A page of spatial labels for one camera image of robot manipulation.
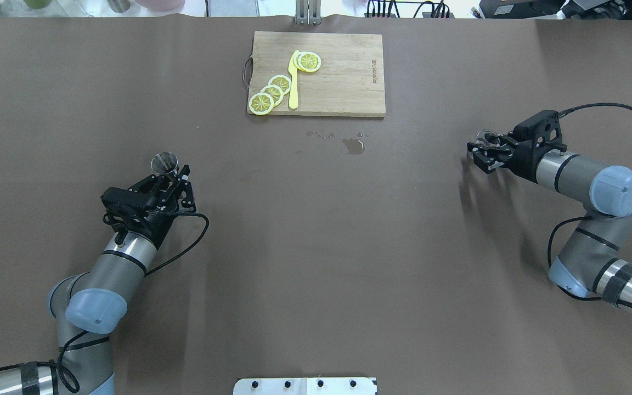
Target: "wooden cutting board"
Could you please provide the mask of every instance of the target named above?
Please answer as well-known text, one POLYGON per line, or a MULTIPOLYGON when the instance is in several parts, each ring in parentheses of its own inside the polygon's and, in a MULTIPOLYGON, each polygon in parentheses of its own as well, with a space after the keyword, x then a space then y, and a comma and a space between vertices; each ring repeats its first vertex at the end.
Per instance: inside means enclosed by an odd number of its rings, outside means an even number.
POLYGON ((299 72, 296 110, 289 108, 287 94, 269 115, 384 117, 381 35, 255 32, 248 99, 274 75, 289 75, 286 68, 295 50, 318 53, 321 68, 299 72))

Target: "white label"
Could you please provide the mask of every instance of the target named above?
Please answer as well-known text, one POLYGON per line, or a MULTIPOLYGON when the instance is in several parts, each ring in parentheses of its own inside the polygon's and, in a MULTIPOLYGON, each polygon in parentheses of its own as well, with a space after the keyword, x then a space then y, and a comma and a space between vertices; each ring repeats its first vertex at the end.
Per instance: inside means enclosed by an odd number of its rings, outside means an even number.
POLYGON ((509 4, 509 5, 502 5, 501 7, 497 7, 496 11, 494 11, 494 15, 504 15, 504 14, 508 14, 509 12, 511 12, 511 10, 514 9, 514 5, 513 4, 509 4))
POLYGON ((372 377, 297 377, 241 379, 233 395, 376 395, 372 377))

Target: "lime slice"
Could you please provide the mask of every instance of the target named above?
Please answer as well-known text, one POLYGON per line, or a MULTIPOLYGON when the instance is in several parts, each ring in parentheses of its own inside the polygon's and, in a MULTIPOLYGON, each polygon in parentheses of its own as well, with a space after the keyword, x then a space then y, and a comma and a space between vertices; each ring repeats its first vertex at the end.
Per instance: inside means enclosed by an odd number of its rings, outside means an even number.
POLYGON ((255 115, 268 114, 273 108, 274 101, 268 93, 256 93, 248 100, 248 109, 255 115))
POLYGON ((289 93, 289 91, 291 90, 291 80, 286 75, 275 75, 274 77, 270 78, 270 82, 268 82, 268 85, 277 85, 284 95, 289 93))
POLYGON ((296 67, 303 72, 315 72, 321 68, 321 57, 313 52, 300 52, 296 57, 296 67))
POLYGON ((260 92, 264 92, 273 98, 274 107, 278 106, 284 98, 284 92, 282 92, 281 88, 277 85, 267 85, 260 92))

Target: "knife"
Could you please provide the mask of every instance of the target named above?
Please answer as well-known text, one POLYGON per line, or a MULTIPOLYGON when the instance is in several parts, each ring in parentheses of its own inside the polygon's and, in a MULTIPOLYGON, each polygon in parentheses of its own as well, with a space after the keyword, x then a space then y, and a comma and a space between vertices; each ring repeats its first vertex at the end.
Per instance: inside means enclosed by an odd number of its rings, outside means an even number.
POLYGON ((289 108, 292 110, 296 110, 299 106, 299 92, 296 88, 296 75, 299 72, 297 70, 296 65, 294 64, 294 58, 299 55, 299 50, 296 50, 291 54, 291 58, 289 59, 289 66, 286 68, 289 71, 289 75, 291 76, 291 90, 289 91, 289 108))

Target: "water droplet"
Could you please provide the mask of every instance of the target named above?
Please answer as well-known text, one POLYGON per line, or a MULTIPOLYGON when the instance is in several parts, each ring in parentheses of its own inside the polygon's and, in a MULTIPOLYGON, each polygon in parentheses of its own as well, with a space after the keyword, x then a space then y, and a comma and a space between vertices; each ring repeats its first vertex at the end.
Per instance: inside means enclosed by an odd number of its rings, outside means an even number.
POLYGON ((348 153, 353 155, 360 155, 364 152, 364 144, 360 140, 355 140, 354 138, 344 138, 341 140, 346 148, 348 148, 348 153))

